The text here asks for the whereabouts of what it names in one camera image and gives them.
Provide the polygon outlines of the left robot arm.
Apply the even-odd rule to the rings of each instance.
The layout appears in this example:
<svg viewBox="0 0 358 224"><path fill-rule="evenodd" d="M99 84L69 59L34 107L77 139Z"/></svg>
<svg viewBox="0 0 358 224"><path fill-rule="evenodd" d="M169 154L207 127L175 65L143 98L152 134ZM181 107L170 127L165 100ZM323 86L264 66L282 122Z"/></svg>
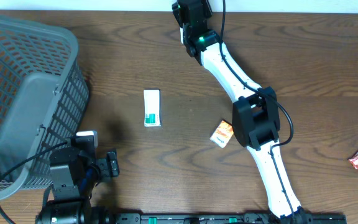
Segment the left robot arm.
<svg viewBox="0 0 358 224"><path fill-rule="evenodd" d="M50 155L50 173L53 184L44 193L36 223L116 223L108 208L90 203L98 184L119 175L115 150L97 159L93 151L72 146L59 149Z"/></svg>

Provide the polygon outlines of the orange small box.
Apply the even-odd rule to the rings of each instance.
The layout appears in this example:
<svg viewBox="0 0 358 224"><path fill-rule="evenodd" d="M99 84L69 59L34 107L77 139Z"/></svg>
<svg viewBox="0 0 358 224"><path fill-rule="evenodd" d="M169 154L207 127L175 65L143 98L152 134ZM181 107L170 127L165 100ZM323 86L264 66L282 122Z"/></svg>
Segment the orange small box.
<svg viewBox="0 0 358 224"><path fill-rule="evenodd" d="M210 140L220 148L225 148L234 134L232 125L222 120L212 133Z"/></svg>

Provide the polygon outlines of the white Panadol box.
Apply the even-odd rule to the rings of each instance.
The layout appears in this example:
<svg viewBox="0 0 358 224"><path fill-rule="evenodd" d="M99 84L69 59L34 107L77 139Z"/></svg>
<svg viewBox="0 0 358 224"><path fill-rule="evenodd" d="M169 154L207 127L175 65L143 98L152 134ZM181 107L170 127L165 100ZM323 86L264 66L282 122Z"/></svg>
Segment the white Panadol box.
<svg viewBox="0 0 358 224"><path fill-rule="evenodd" d="M160 90L144 90L144 126L161 126L160 120Z"/></svg>

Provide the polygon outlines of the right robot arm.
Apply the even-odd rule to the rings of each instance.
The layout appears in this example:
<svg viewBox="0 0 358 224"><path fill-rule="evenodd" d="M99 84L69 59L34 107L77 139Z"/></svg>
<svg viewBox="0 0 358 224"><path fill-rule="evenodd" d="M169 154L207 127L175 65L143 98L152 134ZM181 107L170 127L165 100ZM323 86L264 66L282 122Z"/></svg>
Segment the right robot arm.
<svg viewBox="0 0 358 224"><path fill-rule="evenodd" d="M282 161L280 147L292 140L294 127L275 91L247 76L229 53L224 33L208 27L213 12L207 0L176 0L172 12L188 55L217 79L232 101L234 135L257 165L272 215L279 223L308 223Z"/></svg>

